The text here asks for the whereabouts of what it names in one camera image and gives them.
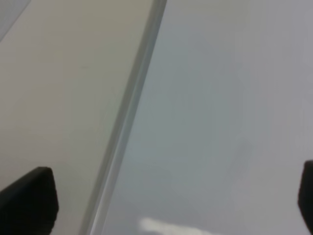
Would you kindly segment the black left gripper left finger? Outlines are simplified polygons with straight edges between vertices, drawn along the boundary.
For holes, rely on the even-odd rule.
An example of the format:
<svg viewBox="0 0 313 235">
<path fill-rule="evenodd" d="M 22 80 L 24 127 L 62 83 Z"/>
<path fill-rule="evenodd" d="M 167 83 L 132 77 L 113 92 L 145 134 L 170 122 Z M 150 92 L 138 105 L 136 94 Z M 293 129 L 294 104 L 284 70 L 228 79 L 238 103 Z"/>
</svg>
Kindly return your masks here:
<svg viewBox="0 0 313 235">
<path fill-rule="evenodd" d="M 49 235 L 58 211 L 53 171 L 37 167 L 0 191 L 0 233 Z"/>
</svg>

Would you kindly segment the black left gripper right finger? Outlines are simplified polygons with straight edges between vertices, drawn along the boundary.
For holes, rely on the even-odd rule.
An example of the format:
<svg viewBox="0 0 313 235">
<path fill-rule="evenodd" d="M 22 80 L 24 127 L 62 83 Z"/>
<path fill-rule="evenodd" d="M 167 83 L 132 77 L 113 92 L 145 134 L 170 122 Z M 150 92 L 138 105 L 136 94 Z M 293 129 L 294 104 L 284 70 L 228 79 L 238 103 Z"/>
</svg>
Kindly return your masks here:
<svg viewBox="0 0 313 235">
<path fill-rule="evenodd" d="M 313 161 L 305 161 L 298 192 L 298 207 L 302 218 L 313 234 Z"/>
</svg>

